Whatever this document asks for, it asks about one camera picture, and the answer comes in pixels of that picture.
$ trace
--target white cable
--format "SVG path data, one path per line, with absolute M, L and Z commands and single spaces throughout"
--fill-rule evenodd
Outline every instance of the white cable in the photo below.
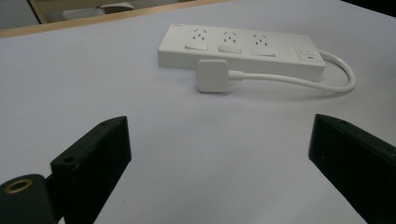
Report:
M 332 92 L 346 92 L 352 91 L 356 86 L 356 77 L 353 73 L 352 69 L 340 58 L 337 56 L 330 54 L 329 52 L 319 50 L 320 56 L 323 59 L 326 59 L 332 63 L 339 65 L 345 72 L 349 78 L 349 82 L 345 86 L 331 86 L 326 84 L 320 84 L 313 81 L 308 81 L 296 77 L 284 77 L 278 75 L 268 75 L 268 74 L 247 74 L 245 73 L 243 79 L 258 79 L 258 80 L 269 80 L 269 81 L 280 81 L 286 82 L 290 84 L 306 86 L 309 88 L 321 90 L 321 91 L 332 91 Z

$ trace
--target electrical outlet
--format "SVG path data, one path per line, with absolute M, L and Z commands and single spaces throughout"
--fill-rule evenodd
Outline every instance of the electrical outlet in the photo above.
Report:
M 202 59 L 231 70 L 319 81 L 325 62 L 307 35 L 172 24 L 158 49 L 159 65 L 195 69 Z

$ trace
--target wooden table edge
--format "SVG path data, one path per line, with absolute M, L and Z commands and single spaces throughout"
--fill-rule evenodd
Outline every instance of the wooden table edge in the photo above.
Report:
M 43 33 L 47 31 L 54 31 L 54 30 L 61 30 L 66 28 L 72 27 L 79 27 L 85 25 L 96 24 L 100 22 L 107 22 L 107 21 L 118 21 L 127 18 L 143 16 L 158 12 L 170 11 L 175 9 L 181 9 L 186 7 L 198 7 L 208 4 L 220 3 L 220 2 L 227 2 L 230 0 L 198 0 L 198 1 L 191 1 L 191 2 L 183 2 L 183 3 L 176 3 L 171 5 L 159 6 L 159 7 L 148 7 L 137 9 L 133 11 L 126 11 L 120 12 L 115 14 L 109 14 L 104 16 L 97 16 L 97 17 L 90 17 L 84 19 L 77 19 L 72 21 L 58 21 L 53 23 L 46 23 L 40 25 L 33 25 L 21 28 L 14 28 L 8 30 L 0 30 L 0 38 L 7 38 L 13 37 L 18 35 L 31 35 L 37 33 Z

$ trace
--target white table surface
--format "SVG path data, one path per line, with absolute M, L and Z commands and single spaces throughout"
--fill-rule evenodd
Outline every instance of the white table surface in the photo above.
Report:
M 193 71 L 158 66 L 171 23 L 309 35 L 357 87 L 201 94 Z M 365 223 L 308 159 L 309 140 L 320 113 L 396 146 L 395 36 L 395 18 L 338 0 L 241 0 L 0 39 L 0 182 L 48 176 L 88 130 L 126 115 L 133 160 L 95 223 Z M 328 82 L 344 76 L 328 63 Z

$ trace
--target power cord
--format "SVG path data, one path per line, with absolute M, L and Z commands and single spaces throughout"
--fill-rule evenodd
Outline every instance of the power cord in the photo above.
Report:
M 269 74 L 248 74 L 242 71 L 230 71 L 226 60 L 200 60 L 196 68 L 196 84 L 198 91 L 224 92 L 228 89 L 229 80 L 268 80 L 305 86 L 321 91 L 350 92 L 356 86 L 356 77 L 352 69 L 340 58 L 329 52 L 319 50 L 320 56 L 339 65 L 345 72 L 349 82 L 344 86 L 331 86 L 296 77 L 284 77 Z

